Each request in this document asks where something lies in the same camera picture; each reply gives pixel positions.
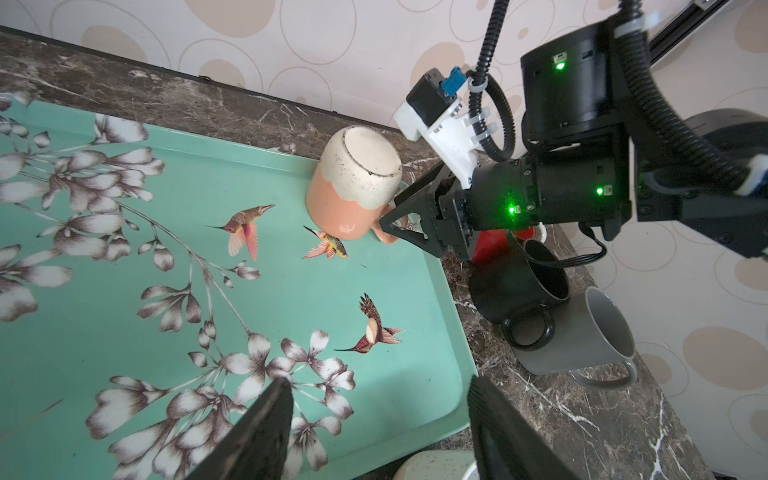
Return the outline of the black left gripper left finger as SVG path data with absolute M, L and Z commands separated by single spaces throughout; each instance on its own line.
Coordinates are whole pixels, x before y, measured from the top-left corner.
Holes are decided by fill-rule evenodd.
M 279 479 L 287 458 L 292 413 L 291 384 L 279 378 L 266 388 L 189 478 Z

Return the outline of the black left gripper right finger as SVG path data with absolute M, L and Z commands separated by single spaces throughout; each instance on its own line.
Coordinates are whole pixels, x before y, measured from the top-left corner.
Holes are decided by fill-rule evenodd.
M 480 478 L 577 477 L 488 378 L 471 379 L 467 403 Z

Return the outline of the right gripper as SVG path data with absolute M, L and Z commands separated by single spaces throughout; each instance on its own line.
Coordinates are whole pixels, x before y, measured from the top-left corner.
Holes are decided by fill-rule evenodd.
M 539 223 L 536 174 L 532 167 L 519 161 L 481 166 L 474 171 L 468 189 L 449 174 L 450 188 L 437 201 L 441 174 L 446 172 L 444 164 L 435 165 L 397 194 L 395 206 L 379 220 L 382 232 L 436 258 L 445 254 L 447 246 L 458 258 L 470 260 L 483 232 L 522 232 Z M 397 225 L 411 215 L 418 216 L 422 232 Z

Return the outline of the cream orange mug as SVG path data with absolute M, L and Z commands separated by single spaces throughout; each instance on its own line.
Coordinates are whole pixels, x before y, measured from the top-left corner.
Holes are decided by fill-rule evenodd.
M 347 127 L 332 136 L 310 182 L 306 207 L 312 221 L 342 241 L 368 232 L 392 245 L 380 218 L 400 188 L 402 162 L 394 146 L 378 131 Z

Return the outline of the red mug black handle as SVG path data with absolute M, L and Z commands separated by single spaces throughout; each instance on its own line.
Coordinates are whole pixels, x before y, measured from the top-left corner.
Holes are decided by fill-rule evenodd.
M 525 240 L 533 239 L 537 233 L 538 230 L 536 227 L 530 227 L 521 231 L 483 231 L 478 237 L 471 262 L 474 265 L 487 264 L 494 258 L 508 251 L 511 248 L 511 242 L 513 240 L 524 242 Z

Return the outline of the cream speckled mug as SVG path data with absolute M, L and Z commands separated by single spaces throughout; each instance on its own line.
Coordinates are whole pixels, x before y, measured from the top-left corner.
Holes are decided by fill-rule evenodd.
M 411 456 L 394 480 L 479 480 L 475 455 L 468 450 L 426 450 Z

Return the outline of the dark grey mug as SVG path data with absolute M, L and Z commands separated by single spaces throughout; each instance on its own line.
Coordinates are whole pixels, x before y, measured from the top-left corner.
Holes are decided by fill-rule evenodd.
M 517 360 L 534 375 L 567 373 L 586 388 L 618 390 L 638 378 L 635 340 L 623 313 L 602 290 L 589 287 L 567 302 L 540 311 L 540 321 L 507 323 L 503 333 Z M 620 363 L 627 374 L 595 380 L 584 368 Z

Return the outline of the white mug back row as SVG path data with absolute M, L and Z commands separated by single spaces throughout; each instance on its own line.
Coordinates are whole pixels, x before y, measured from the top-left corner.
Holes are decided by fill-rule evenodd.
M 538 223 L 531 228 L 532 239 L 540 243 L 545 243 L 548 238 L 546 226 L 543 223 Z

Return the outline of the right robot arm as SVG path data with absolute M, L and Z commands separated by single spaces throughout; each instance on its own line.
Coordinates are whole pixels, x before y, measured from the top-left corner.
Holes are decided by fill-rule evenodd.
M 576 223 L 603 258 L 631 219 L 676 221 L 747 258 L 767 256 L 767 120 L 740 109 L 682 119 L 655 83 L 638 1 L 528 52 L 516 119 L 490 73 L 508 5 L 494 3 L 477 64 L 426 72 L 395 120 L 439 164 L 398 194 L 381 229 L 471 259 L 484 231 Z

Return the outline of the green floral bird tray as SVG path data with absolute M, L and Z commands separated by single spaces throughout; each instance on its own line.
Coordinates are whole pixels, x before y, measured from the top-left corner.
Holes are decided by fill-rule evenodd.
M 312 161 L 1 97 L 1 475 L 182 479 L 275 379 L 286 476 L 348 479 L 464 429 L 475 367 L 438 260 L 342 254 Z

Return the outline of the right black corner post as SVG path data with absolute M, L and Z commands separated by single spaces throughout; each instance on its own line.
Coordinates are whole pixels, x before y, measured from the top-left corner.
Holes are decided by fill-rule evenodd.
M 685 41 L 730 0 L 694 0 L 649 41 L 650 64 L 655 65 Z

